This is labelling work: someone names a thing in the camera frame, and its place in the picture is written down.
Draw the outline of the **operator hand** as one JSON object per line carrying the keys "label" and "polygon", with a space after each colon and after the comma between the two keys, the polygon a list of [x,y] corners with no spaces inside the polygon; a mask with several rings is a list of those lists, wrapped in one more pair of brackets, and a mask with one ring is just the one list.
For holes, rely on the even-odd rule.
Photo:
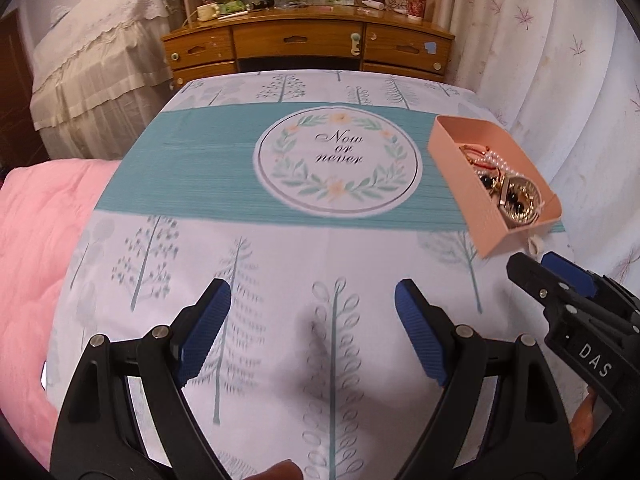
{"label": "operator hand", "polygon": [[594,431],[594,404],[598,400],[598,394],[593,388],[587,388],[587,395],[578,406],[570,421],[570,433],[572,434],[574,449],[581,451],[590,440]]}

